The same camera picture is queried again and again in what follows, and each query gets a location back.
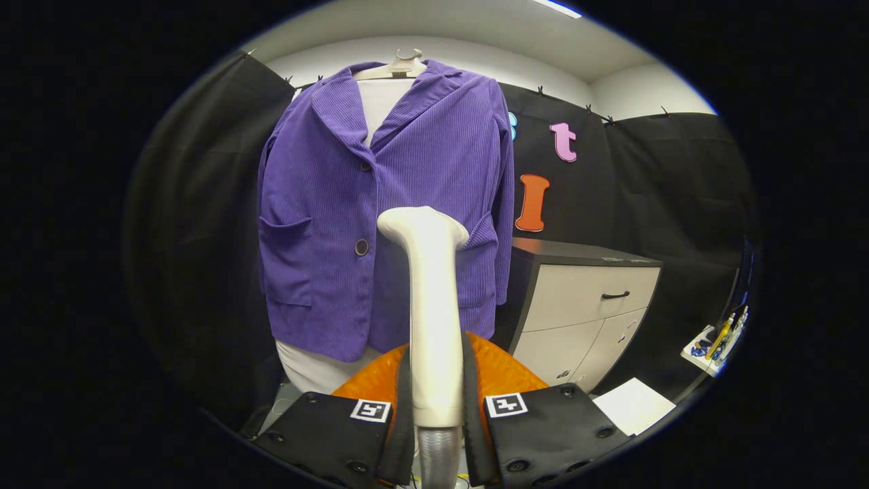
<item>metal cylinder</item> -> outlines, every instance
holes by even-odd
[[[422,486],[425,489],[453,489],[459,475],[460,433],[453,428],[419,427]]]

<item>jacket pocket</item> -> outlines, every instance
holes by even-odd
[[[455,253],[455,282],[459,307],[475,307],[494,300],[494,257],[498,235],[492,215],[483,216],[471,230],[468,242]]]
[[[311,305],[311,219],[272,224],[260,218],[262,282],[266,297],[284,304]]]

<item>white wall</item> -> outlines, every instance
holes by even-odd
[[[302,86],[317,81],[317,75],[329,77],[351,64],[389,63],[395,59],[395,50],[399,48],[402,56],[416,48],[422,51],[423,59],[433,58],[529,90],[537,91],[537,86],[543,85],[544,93],[571,104],[597,105],[588,84],[551,65],[485,44],[445,37],[365,37],[299,51],[266,65],[281,77],[292,75],[290,82]]]
[[[616,71],[591,85],[597,101],[592,111],[614,120],[667,112],[702,112],[715,110],[679,75],[663,64],[645,64]]]

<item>orange padded cushion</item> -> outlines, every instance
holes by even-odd
[[[483,411],[483,401],[486,396],[535,391],[545,389],[548,385],[494,343],[471,332],[465,334],[471,339],[471,346],[477,359],[478,407],[488,439],[488,424],[486,413]],[[395,406],[398,364],[407,348],[407,345],[402,345],[383,353],[332,392],[332,395],[348,399],[389,402]],[[392,432],[393,423],[394,421],[390,421],[388,433]]]

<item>jacket collar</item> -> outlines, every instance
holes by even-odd
[[[352,64],[331,77],[323,78],[318,82],[320,86],[311,95],[311,105],[339,141],[371,163],[374,151],[391,140],[401,128],[419,117],[422,112],[461,86],[452,79],[461,74],[461,70],[434,59],[423,63],[427,68],[414,80],[410,90],[399,99],[381,127],[376,130],[370,148],[365,145],[368,127],[362,110],[359,84],[353,79],[353,74],[383,66],[385,63],[371,61]]]

